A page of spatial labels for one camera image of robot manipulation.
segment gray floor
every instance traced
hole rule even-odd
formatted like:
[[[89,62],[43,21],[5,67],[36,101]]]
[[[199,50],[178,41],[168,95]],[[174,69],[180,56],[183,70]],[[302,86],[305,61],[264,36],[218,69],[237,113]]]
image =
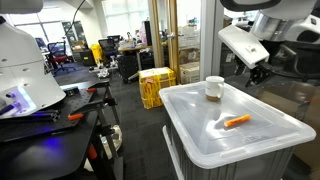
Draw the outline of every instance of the gray floor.
[[[81,63],[70,63],[76,71],[59,72],[55,79],[59,85],[85,81],[97,81],[95,73]],[[162,134],[166,112],[164,107],[145,109],[143,107],[139,83],[123,84],[118,73],[110,79],[111,91],[116,98],[117,111],[121,120],[123,143],[119,154],[124,157],[124,177],[127,180],[172,180],[175,172],[169,151]],[[107,113],[112,119],[111,111]]]

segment bin lid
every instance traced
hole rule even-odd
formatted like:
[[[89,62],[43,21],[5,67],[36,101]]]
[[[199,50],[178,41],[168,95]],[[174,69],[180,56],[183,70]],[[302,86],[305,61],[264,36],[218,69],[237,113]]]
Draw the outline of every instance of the bin lid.
[[[230,164],[316,136],[310,126],[226,83],[219,102],[206,99],[204,81],[164,88],[159,94],[186,153],[201,168]],[[250,114],[249,121],[224,126],[245,114]]]

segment yellow bin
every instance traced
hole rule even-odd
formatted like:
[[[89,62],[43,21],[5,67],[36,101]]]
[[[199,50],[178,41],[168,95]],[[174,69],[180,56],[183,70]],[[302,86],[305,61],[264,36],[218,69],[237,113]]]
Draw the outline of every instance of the yellow bin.
[[[99,63],[98,59],[101,59],[101,60],[105,60],[105,57],[103,56],[103,53],[102,53],[102,49],[100,47],[100,44],[94,44],[91,46],[91,51],[92,51],[92,54],[93,54],[93,58],[96,62],[96,64]]]
[[[167,67],[139,71],[140,94],[146,109],[163,105],[159,90],[176,85],[174,72]]]

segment small cup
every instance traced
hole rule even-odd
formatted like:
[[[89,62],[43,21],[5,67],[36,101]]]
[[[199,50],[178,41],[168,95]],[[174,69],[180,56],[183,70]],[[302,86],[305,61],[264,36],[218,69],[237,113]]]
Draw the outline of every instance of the small cup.
[[[209,101],[217,102],[224,94],[224,78],[209,76],[206,78],[206,97]]]

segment black table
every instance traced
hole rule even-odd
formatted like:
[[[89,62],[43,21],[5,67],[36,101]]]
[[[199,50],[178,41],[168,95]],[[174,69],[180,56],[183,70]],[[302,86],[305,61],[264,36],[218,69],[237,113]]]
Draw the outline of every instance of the black table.
[[[84,89],[93,82],[63,86]],[[99,92],[94,98],[101,98]],[[53,179],[65,177],[81,168],[91,144],[97,113],[90,112],[75,129],[14,142],[0,147],[0,179]]]

